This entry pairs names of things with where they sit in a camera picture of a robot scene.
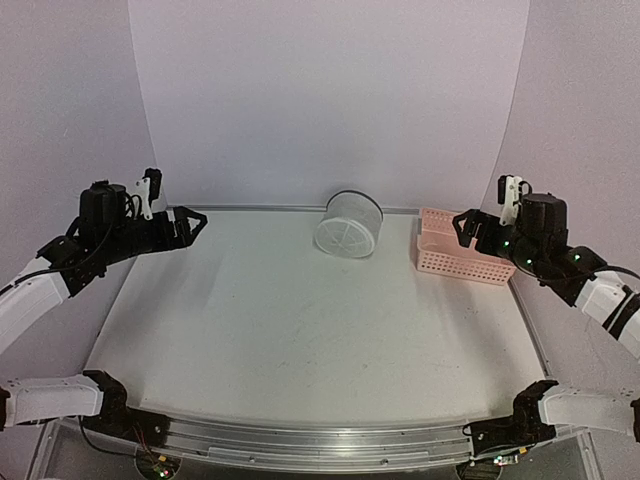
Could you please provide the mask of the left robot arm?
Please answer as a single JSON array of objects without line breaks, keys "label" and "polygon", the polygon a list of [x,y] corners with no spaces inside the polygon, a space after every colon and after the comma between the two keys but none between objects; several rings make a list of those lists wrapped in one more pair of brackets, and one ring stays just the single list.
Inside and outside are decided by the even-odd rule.
[{"label": "left robot arm", "polygon": [[[162,175],[146,170],[132,192],[107,180],[80,195],[66,233],[42,247],[1,290],[1,347],[7,349],[37,320],[77,296],[108,268],[141,255],[190,247],[206,215],[179,206],[154,211]],[[102,371],[59,379],[13,380],[1,388],[2,428],[78,416],[95,417],[114,437],[134,428],[125,388]]]}]

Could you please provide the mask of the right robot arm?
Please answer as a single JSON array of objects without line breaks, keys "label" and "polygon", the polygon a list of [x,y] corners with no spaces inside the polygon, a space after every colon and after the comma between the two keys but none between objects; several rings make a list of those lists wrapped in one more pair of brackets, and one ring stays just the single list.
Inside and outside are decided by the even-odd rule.
[{"label": "right robot arm", "polygon": [[[639,294],[622,280],[631,270],[608,264],[591,249],[567,243],[566,203],[530,193],[518,203],[515,220],[471,209],[452,220],[460,246],[510,261],[550,288],[567,305],[595,321],[633,356],[639,354]],[[639,436],[639,402],[589,393],[555,380],[521,391],[506,417],[469,424],[476,454],[527,447],[551,440],[559,425],[591,427]]]}]

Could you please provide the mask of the pink perforated plastic basket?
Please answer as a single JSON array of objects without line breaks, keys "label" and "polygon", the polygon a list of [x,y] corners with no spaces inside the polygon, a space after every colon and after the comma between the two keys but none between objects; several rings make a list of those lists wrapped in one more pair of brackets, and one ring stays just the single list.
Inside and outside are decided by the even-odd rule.
[{"label": "pink perforated plastic basket", "polygon": [[456,213],[421,208],[416,237],[416,269],[422,273],[503,286],[516,271],[507,260],[464,248],[452,224]]}]

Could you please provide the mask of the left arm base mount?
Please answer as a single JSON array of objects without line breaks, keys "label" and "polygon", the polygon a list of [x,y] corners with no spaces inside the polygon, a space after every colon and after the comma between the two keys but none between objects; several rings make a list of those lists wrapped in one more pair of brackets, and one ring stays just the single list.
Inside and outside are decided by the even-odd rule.
[{"label": "left arm base mount", "polygon": [[81,425],[85,429],[137,441],[142,446],[165,445],[170,426],[168,416],[130,407],[124,385],[104,371],[84,370],[82,374],[94,381],[103,394],[98,414],[82,418]]}]

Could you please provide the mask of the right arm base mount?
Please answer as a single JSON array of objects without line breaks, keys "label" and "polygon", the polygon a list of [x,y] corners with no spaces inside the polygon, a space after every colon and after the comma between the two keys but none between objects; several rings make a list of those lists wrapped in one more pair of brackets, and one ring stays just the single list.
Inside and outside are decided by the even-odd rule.
[{"label": "right arm base mount", "polygon": [[542,422],[538,400],[536,396],[519,394],[510,415],[466,424],[462,433],[470,438],[471,458],[480,460],[490,455],[509,454],[553,440],[556,428]]}]

